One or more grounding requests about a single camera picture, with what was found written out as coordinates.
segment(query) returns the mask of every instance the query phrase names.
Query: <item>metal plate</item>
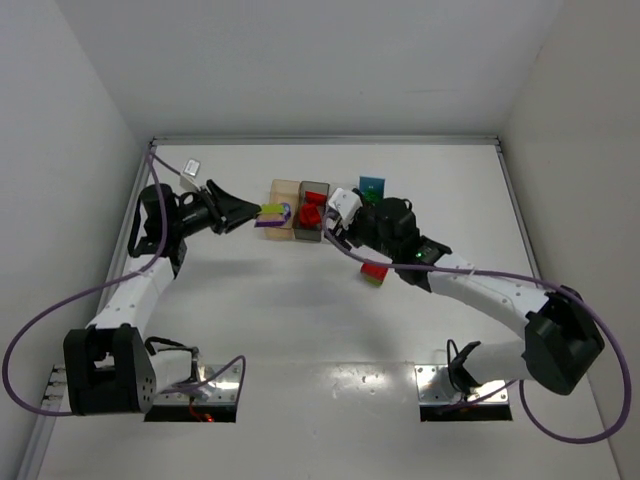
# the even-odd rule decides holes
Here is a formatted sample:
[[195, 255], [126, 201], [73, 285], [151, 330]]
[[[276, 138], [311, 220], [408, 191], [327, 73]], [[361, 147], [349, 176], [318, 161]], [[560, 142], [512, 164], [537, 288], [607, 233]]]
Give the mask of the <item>metal plate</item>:
[[[223, 365], [201, 365], [198, 367], [198, 376], [204, 380], [211, 377]], [[207, 405], [215, 407], [230, 407], [236, 403], [238, 395], [238, 387], [240, 385], [240, 376], [242, 375], [242, 367], [231, 367], [220, 377], [207, 385], [200, 387], [193, 392], [197, 405]], [[163, 393], [158, 395], [154, 402], [154, 407], [181, 407], [189, 404], [191, 395], [184, 393]]]
[[[448, 379], [446, 365], [416, 365], [416, 386], [418, 388], [418, 402], [422, 407], [437, 407], [457, 403], [462, 399], [462, 394], [454, 391]], [[478, 387], [467, 398], [475, 400], [483, 395], [503, 387], [503, 380], [488, 382]], [[496, 393], [494, 396], [477, 404], [483, 405], [509, 405], [509, 393], [507, 390]]]

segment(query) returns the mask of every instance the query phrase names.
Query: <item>red object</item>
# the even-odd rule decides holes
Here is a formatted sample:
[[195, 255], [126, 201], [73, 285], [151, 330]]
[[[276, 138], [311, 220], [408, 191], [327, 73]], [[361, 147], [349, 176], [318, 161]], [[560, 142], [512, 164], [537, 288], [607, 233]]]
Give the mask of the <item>red object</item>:
[[362, 267], [360, 267], [361, 274], [371, 277], [374, 280], [379, 281], [380, 283], [384, 281], [384, 277], [387, 276], [388, 271], [388, 268], [376, 267], [375, 265], [368, 265], [366, 263], [363, 263]]
[[300, 220], [300, 225], [305, 228], [313, 228], [322, 223], [322, 217], [318, 212], [318, 207], [311, 203], [305, 203], [300, 207], [298, 219]]
[[316, 205], [318, 207], [321, 207], [325, 203], [327, 203], [327, 196], [316, 192], [306, 192], [304, 194], [304, 199], [307, 203], [311, 203], [312, 205]]

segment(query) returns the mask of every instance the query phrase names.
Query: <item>green object on teal box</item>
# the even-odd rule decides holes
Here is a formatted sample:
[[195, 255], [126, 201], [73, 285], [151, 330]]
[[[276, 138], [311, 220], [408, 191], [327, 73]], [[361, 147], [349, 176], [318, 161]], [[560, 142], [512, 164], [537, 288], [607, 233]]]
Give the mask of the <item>green object on teal box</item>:
[[374, 205], [384, 198], [384, 178], [360, 177], [358, 190]]

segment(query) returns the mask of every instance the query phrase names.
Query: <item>white table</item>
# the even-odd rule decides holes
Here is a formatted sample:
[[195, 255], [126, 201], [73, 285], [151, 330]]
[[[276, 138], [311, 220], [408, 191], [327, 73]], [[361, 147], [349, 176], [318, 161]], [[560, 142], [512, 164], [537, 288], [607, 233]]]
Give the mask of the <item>white table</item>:
[[[162, 145], [158, 155], [176, 168], [196, 158], [200, 179], [258, 203], [274, 178], [382, 176], [387, 195], [411, 199], [427, 236], [478, 266], [531, 272], [494, 145], [308, 143]], [[176, 189], [177, 178], [157, 168]], [[391, 273], [372, 288], [331, 245], [269, 241], [250, 226], [200, 233], [188, 249], [147, 333], [197, 345], [209, 363], [246, 354], [237, 423], [64, 418], [40, 480], [618, 478], [606, 442], [546, 438], [515, 392], [511, 422], [420, 423], [414, 363], [444, 362], [449, 337], [514, 338], [482, 314]], [[535, 385], [528, 392], [559, 432], [602, 428], [587, 381], [570, 399]]]

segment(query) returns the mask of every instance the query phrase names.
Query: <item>gray wall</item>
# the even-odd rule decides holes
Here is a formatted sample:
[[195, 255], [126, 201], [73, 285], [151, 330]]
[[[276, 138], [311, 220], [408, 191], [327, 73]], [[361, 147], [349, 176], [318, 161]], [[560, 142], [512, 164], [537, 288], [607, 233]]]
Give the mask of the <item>gray wall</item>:
[[[140, 149], [53, 0], [0, 2], [0, 351], [38, 312], [102, 280]], [[51, 315], [19, 345], [11, 378], [38, 403], [65, 330], [96, 298]], [[13, 478], [34, 416], [0, 393], [0, 478]]]
[[[640, 3], [566, 0], [502, 132], [506, 160], [545, 276], [604, 315], [640, 383]], [[621, 403], [609, 348], [590, 379], [604, 420]], [[638, 478], [638, 402], [612, 440]]]
[[561, 0], [57, 0], [134, 131], [492, 133]]

